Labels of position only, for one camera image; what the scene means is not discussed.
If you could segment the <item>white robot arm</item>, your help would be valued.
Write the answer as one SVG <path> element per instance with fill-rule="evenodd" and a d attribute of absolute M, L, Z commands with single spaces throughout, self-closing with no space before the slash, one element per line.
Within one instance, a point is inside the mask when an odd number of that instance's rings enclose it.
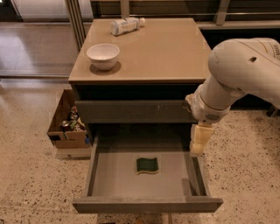
<path fill-rule="evenodd" d="M 280 44 L 273 38 L 234 38 L 219 43 L 208 59 L 210 76 L 185 100 L 198 121 L 190 153 L 202 154 L 219 122 L 245 95 L 280 108 Z"/>

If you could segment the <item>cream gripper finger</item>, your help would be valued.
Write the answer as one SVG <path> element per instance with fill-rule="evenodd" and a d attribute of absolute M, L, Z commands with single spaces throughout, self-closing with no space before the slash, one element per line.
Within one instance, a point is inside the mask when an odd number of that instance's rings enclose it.
<path fill-rule="evenodd" d="M 198 124 L 192 125 L 190 141 L 190 153 L 192 156 L 199 156 L 202 154 L 213 133 L 214 128 L 212 124 L 199 122 Z"/>

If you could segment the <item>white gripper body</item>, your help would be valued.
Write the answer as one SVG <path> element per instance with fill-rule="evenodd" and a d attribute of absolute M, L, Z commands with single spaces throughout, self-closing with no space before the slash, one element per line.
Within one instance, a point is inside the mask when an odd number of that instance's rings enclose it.
<path fill-rule="evenodd" d="M 201 123 L 217 123 L 219 122 L 230 110 L 230 107 L 225 109 L 211 108 L 206 105 L 201 96 L 200 91 L 202 86 L 196 89 L 193 94 L 189 94 L 185 97 L 186 102 L 189 104 L 189 111 L 193 117 Z"/>

